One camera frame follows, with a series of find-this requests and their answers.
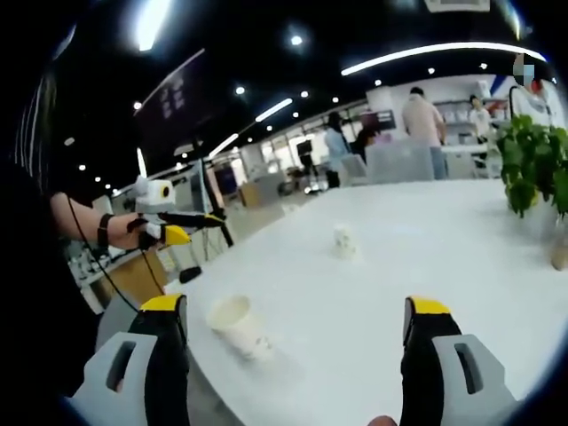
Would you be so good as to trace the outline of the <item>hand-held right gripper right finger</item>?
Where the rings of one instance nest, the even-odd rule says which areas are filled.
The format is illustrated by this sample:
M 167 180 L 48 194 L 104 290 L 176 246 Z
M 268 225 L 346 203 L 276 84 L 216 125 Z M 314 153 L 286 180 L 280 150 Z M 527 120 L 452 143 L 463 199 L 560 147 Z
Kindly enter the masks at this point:
M 433 299 L 405 300 L 400 372 L 402 425 L 502 425 L 517 407 L 502 363 Z

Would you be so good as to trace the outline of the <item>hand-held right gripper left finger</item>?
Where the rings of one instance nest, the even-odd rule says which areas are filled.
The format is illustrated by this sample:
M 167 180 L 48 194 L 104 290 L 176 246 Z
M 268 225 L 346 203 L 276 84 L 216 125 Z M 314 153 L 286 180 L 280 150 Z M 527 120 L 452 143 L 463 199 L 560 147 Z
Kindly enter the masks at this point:
M 73 409 L 86 425 L 188 425 L 186 297 L 107 307 Z

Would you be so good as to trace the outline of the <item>person's left hand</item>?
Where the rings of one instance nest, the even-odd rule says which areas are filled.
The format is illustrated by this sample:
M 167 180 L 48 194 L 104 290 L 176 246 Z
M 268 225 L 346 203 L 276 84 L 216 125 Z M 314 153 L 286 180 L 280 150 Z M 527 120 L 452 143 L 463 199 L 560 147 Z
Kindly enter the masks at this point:
M 112 216 L 107 224 L 109 245 L 125 250 L 160 247 L 160 241 L 147 233 L 146 224 L 137 213 Z

